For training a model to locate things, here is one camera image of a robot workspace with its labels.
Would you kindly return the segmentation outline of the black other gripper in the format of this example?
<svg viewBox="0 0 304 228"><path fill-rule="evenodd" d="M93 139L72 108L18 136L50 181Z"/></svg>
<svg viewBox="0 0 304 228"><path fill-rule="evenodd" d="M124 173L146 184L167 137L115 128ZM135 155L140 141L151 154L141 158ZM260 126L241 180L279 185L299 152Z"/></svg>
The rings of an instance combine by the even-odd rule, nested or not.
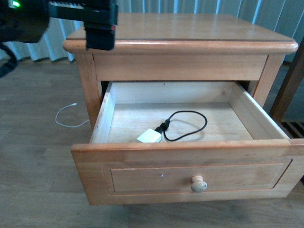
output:
<svg viewBox="0 0 304 228"><path fill-rule="evenodd" d="M86 32L86 49L112 50L118 5L115 0L50 0L53 18L82 21Z"/></svg>

